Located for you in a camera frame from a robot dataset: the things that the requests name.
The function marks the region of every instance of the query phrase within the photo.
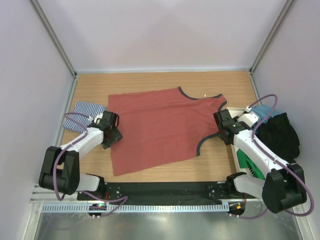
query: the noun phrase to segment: green cloth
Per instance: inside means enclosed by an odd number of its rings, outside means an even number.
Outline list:
[[[239,167],[241,169],[247,169],[251,167],[253,170],[253,176],[258,179],[265,180],[265,176],[262,174],[260,169],[254,164],[254,162],[242,151],[238,150],[236,152],[236,156],[238,158]]]

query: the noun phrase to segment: navy blue trim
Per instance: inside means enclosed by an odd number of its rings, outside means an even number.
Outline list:
[[[181,93],[183,96],[185,96],[187,99],[191,99],[191,100],[203,99],[203,98],[194,98],[194,97],[188,96],[187,94],[185,94],[185,92],[182,90],[182,88],[181,88],[180,86],[178,87],[178,89],[179,89],[180,93]],[[221,96],[222,96],[222,94],[220,93],[220,94],[217,95],[217,96],[210,96],[210,98],[218,99],[218,98],[220,98]]]
[[[196,155],[200,156],[200,148],[201,148],[201,145],[205,142],[205,140],[211,139],[218,135],[219,135],[219,132],[216,132],[215,134],[211,134],[209,136],[202,138],[201,141],[198,143],[198,146],[196,147]]]
[[[227,101],[223,102],[220,107],[218,108],[218,112],[221,111],[221,109],[223,108],[224,105],[227,104]],[[208,140],[210,138],[213,138],[215,136],[218,136],[219,135],[219,132],[216,132],[214,134],[211,134],[209,136],[206,136],[204,138],[201,139],[201,141],[198,143],[198,146],[196,146],[196,155],[199,156],[200,155],[200,148],[201,148],[201,145],[205,142],[205,140]]]

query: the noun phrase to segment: blue cloth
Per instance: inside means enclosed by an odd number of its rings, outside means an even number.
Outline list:
[[[95,103],[89,103],[89,102],[84,102],[84,101],[78,101],[75,104],[75,107],[73,109],[73,113],[80,113],[80,114],[85,114],[89,117],[95,117],[98,114],[103,113],[107,108],[101,104],[95,104]],[[75,115],[75,114],[70,114],[68,116],[69,118],[76,120],[79,123],[82,123],[84,126],[88,126],[91,121],[89,121],[85,116],[80,116],[80,115]],[[68,129],[70,131],[76,132],[76,133],[82,133],[84,130],[75,124],[74,122],[70,120],[66,120],[65,123],[63,124],[63,127],[65,129]]]
[[[259,117],[259,120],[258,120],[258,123],[270,112],[271,110],[271,107],[267,106],[267,105],[259,105],[259,106],[254,106],[251,111],[253,111],[258,117]],[[268,120],[274,116],[277,116],[277,115],[280,115],[280,114],[283,114],[283,112],[275,109],[273,110],[273,112],[270,114],[270,116],[268,116],[268,118],[266,120],[264,120],[263,123],[267,123]]]

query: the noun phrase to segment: black cloth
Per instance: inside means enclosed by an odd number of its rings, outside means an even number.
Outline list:
[[[289,163],[300,154],[299,138],[286,112],[261,124],[256,135],[271,151]]]

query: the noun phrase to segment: robotic arm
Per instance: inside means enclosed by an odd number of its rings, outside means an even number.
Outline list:
[[[227,177],[229,191],[235,195],[246,193],[262,199],[273,213],[305,203],[307,201],[305,189],[267,154],[287,166],[305,182],[303,169],[294,161],[290,164],[278,157],[258,138],[255,138],[257,144],[254,143],[251,127],[258,121],[254,113],[236,111],[237,113],[232,115],[231,112],[224,109],[213,114],[219,129],[219,138],[226,145],[233,144],[241,149],[261,170],[265,180],[238,172]]]
[[[95,146],[102,145],[104,149],[122,139],[117,129],[119,116],[113,112],[104,111],[97,115],[82,133],[72,142],[60,147],[50,146],[44,155],[42,169],[39,177],[39,186],[54,190],[53,171],[58,155],[67,148],[58,165],[63,169],[56,170],[56,183],[59,193],[72,195],[74,192],[101,192],[104,194],[104,178],[91,174],[80,174],[79,161]]]

